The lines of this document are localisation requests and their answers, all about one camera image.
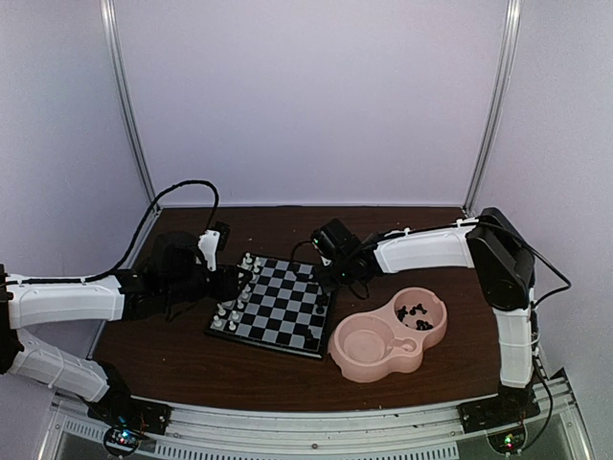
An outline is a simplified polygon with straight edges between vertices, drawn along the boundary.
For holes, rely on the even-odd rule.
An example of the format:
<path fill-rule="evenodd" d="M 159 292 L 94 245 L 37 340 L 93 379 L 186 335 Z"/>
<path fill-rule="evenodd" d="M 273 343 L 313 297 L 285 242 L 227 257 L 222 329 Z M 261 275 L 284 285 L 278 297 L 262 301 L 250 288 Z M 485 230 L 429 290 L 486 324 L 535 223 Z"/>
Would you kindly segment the black and white chessboard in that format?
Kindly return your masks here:
<path fill-rule="evenodd" d="M 215 313 L 205 333 L 295 356 L 322 359 L 327 353 L 335 295 L 325 293 L 317 281 L 308 280 L 315 265 L 250 254 L 253 263 L 256 258 L 261 259 L 261 270 L 248 283 L 251 288 L 248 295 L 238 298 L 244 300 L 244 309 L 238 310 L 238 299 L 235 300 L 231 308 L 225 308 L 224 316 Z M 317 314 L 316 306 L 323 294 L 329 296 L 329 304 L 323 314 Z M 237 321 L 231 319 L 232 311 L 239 312 Z M 223 321 L 221 329 L 213 327 L 215 316 Z M 228 330 L 230 321 L 237 324 L 234 332 Z M 307 329 L 313 332 L 312 340 L 306 339 Z"/>

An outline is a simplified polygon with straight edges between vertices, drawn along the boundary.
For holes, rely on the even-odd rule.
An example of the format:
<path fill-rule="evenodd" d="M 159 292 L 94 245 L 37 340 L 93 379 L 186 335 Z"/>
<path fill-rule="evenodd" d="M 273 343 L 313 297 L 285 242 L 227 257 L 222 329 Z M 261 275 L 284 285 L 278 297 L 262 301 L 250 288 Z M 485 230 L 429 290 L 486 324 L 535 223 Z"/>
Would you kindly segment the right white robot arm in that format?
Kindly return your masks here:
<path fill-rule="evenodd" d="M 475 218 L 430 229 L 375 233 L 364 241 L 334 218 L 314 230 L 310 241 L 322 259 L 315 276 L 326 291 L 413 269 L 474 269 L 496 317 L 500 382 L 508 387 L 492 400 L 491 415 L 507 424 L 527 408 L 522 388 L 533 378 L 535 259 L 502 211 L 489 207 Z"/>

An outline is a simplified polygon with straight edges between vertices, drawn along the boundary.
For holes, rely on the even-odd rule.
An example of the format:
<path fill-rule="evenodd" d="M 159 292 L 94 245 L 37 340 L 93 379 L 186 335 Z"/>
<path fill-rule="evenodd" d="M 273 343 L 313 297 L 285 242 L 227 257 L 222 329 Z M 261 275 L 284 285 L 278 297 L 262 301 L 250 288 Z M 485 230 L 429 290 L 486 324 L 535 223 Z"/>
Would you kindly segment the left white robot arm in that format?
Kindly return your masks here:
<path fill-rule="evenodd" d="M 79 358 L 43 342 L 28 327 L 97 319 L 134 321 L 170 315 L 174 306 L 212 298 L 240 297 L 252 278 L 241 265 L 219 264 L 221 234 L 195 237 L 170 232 L 157 237 L 150 255 L 136 268 L 113 268 L 81 278 L 27 278 L 1 275 L 1 371 L 70 391 L 98 403 L 118 426 L 131 424 L 137 403 L 107 364 Z"/>

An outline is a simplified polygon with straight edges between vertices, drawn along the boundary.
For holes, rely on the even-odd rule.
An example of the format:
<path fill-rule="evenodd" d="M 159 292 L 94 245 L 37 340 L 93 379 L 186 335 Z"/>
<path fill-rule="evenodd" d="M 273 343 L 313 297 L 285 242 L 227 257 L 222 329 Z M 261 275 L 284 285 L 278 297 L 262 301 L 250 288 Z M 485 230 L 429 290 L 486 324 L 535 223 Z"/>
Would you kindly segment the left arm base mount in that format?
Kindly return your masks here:
<path fill-rule="evenodd" d="M 137 434 L 164 435 L 170 422 L 171 407 L 163 403 L 130 399 L 127 403 L 88 402 L 86 405 L 89 418 Z"/>

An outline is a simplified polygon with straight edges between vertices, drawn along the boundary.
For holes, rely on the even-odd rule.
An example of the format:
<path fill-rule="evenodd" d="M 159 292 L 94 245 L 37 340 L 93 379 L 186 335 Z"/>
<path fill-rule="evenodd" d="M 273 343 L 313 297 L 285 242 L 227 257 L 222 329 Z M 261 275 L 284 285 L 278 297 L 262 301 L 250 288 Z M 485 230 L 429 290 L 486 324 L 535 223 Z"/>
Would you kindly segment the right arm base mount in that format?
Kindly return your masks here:
<path fill-rule="evenodd" d="M 500 426 L 519 424 L 540 414 L 537 402 L 518 402 L 495 396 L 458 405 L 464 433 L 490 430 Z"/>

